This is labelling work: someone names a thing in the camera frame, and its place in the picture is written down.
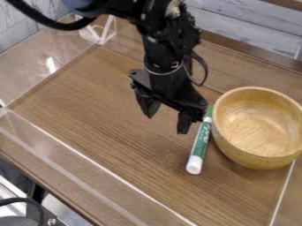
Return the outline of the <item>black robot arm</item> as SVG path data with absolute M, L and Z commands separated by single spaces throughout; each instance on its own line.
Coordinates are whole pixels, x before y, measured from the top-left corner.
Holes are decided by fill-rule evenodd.
M 81 17 L 72 23 L 48 18 L 25 0 L 5 1 L 37 23 L 62 31 L 84 28 L 103 14 L 133 24 L 144 47 L 144 68 L 128 73 L 137 104 L 147 117 L 155 115 L 161 105 L 175 109 L 176 132 L 188 132 L 191 124 L 205 114 L 207 101 L 195 90 L 203 83 L 192 79 L 192 64 L 205 65 L 195 52 L 201 30 L 184 0 L 61 0 Z

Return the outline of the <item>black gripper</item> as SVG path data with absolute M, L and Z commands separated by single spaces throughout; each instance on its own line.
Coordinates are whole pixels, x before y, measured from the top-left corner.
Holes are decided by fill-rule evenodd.
M 176 133 L 187 134 L 191 124 L 205 114 L 207 101 L 193 88 L 183 72 L 155 75 L 141 69 L 128 73 L 136 101 L 144 115 L 152 118 L 160 104 L 175 109 L 177 114 Z

